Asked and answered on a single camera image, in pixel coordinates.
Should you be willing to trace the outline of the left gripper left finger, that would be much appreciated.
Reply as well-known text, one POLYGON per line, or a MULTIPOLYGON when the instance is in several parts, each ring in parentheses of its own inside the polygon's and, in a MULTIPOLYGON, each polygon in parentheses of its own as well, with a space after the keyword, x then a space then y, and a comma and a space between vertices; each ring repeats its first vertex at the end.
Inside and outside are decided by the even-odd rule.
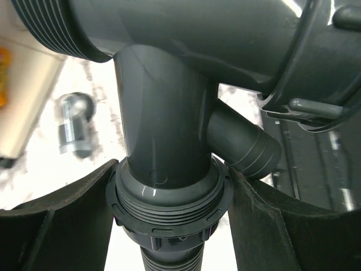
POLYGON ((117 164, 1 210, 1 270, 103 270, 113 224, 105 188, 117 164))

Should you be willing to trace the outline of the clear plastic pipe fitting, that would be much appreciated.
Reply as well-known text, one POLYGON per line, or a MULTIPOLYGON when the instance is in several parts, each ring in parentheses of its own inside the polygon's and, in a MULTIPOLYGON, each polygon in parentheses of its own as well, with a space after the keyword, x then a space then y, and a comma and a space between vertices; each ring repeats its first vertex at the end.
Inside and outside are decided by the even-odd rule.
POLYGON ((81 92, 62 95, 55 106, 59 152, 71 152, 80 159, 93 153, 89 123, 95 113, 92 97, 81 92))

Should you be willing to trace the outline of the grey T pipe fitting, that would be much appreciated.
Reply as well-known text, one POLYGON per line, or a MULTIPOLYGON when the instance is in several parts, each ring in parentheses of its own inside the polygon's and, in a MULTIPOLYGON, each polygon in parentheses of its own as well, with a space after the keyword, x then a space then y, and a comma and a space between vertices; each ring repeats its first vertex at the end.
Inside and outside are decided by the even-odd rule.
POLYGON ((135 219, 179 225, 219 193, 216 154, 249 178, 279 144, 217 99, 257 94, 270 116, 309 132, 360 108, 359 1, 13 1, 56 53, 115 64, 127 158, 113 193, 135 219))

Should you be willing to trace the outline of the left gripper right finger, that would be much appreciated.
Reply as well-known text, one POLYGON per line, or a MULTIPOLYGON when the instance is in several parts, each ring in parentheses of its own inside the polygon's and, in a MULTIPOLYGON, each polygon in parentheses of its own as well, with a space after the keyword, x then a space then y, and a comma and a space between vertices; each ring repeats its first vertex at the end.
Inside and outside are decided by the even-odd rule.
POLYGON ((360 270, 360 210, 335 212, 230 169, 238 270, 360 270))

